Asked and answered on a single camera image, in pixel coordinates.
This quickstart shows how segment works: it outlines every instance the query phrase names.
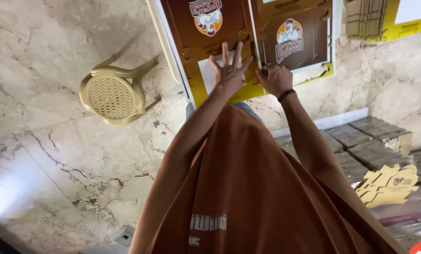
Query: printed logo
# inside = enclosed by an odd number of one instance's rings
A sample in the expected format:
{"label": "printed logo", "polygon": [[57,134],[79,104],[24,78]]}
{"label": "printed logo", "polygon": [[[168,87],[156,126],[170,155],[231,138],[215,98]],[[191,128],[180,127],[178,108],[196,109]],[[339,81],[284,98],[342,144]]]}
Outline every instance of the printed logo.
{"label": "printed logo", "polygon": [[276,61],[281,63],[287,56],[303,50],[303,28],[293,19],[287,19],[276,33]]}
{"label": "printed logo", "polygon": [[214,36],[223,23],[221,0],[196,0],[189,5],[196,28],[205,35]]}

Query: flattened cardboard box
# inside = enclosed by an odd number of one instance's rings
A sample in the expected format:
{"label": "flattened cardboard box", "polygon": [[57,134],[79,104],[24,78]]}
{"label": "flattened cardboard box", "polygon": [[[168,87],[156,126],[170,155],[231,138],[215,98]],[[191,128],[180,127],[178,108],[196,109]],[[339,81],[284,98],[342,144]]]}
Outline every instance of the flattened cardboard box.
{"label": "flattened cardboard box", "polygon": [[260,32],[257,35],[263,64],[280,64],[289,70],[328,60],[328,22],[319,7],[331,0],[258,0]]}
{"label": "flattened cardboard box", "polygon": [[[210,55],[222,54],[222,42],[228,42],[229,50],[232,51],[237,42],[242,41],[242,61],[257,55],[248,1],[161,0],[197,107],[208,95],[199,61]],[[250,1],[253,9],[256,9],[256,1]],[[245,72],[247,84],[241,87],[229,103],[265,94],[255,75],[256,68],[257,61],[254,60]]]}

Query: marble floor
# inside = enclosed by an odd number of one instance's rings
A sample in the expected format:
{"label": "marble floor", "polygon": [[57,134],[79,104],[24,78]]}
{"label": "marble floor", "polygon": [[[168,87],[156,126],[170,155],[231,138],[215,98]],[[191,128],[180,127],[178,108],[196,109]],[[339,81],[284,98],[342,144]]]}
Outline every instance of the marble floor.
{"label": "marble floor", "polygon": [[[121,48],[115,65],[127,68],[162,52],[143,0],[0,0],[3,238],[65,253],[136,226],[187,102],[161,56],[143,84],[148,100],[162,101],[137,122],[113,127],[85,110],[81,79]],[[369,107],[421,148],[421,34],[378,45],[342,36],[337,72],[296,87],[313,119]],[[269,130],[288,125],[275,98],[247,102]]]}

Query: wristband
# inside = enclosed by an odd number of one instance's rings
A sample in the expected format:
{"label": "wristband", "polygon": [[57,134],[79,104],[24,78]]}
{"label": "wristband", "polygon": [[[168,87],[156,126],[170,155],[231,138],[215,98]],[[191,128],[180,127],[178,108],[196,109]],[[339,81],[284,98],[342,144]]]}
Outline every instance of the wristband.
{"label": "wristband", "polygon": [[296,91],[295,91],[294,89],[289,89],[289,90],[286,90],[285,92],[283,92],[283,94],[281,94],[281,95],[278,97],[278,101],[281,103],[281,101],[282,101],[284,98],[286,98],[286,96],[287,96],[287,95],[290,95],[290,94],[292,94],[292,93],[296,93]]}

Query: beige plastic chair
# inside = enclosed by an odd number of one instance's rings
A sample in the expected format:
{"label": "beige plastic chair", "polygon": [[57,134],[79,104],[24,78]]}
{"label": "beige plastic chair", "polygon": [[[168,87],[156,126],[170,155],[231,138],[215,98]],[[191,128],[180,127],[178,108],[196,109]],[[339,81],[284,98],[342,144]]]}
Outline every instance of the beige plastic chair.
{"label": "beige plastic chair", "polygon": [[123,126],[133,123],[154,107],[161,98],[146,107],[141,79],[158,64],[158,56],[133,70],[110,66],[113,55],[91,70],[80,84],[80,100],[85,108],[105,123]]}

